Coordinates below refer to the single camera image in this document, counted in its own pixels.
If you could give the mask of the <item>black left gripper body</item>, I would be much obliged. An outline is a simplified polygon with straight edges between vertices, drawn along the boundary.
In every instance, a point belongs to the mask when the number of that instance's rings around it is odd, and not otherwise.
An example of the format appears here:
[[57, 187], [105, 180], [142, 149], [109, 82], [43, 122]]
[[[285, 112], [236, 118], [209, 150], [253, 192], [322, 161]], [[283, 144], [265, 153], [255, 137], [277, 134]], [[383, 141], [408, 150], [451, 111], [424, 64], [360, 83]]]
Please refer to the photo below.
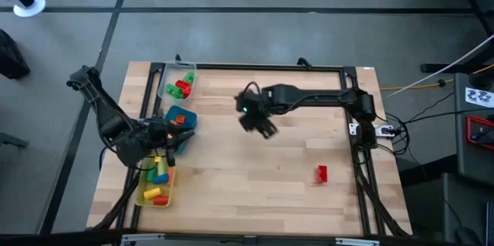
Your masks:
[[177, 152], [181, 146], [181, 127], [163, 120], [147, 120], [147, 150], [163, 148]]

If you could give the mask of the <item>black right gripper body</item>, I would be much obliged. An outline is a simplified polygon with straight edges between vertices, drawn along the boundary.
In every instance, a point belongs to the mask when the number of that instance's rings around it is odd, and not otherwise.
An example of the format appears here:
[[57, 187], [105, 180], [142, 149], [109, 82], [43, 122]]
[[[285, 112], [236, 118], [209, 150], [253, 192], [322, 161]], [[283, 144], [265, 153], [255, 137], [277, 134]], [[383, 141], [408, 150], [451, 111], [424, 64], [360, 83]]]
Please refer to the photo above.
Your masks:
[[235, 96], [235, 109], [242, 117], [263, 119], [273, 116], [275, 109], [272, 101], [272, 87], [265, 87], [260, 93], [251, 89], [241, 91]]

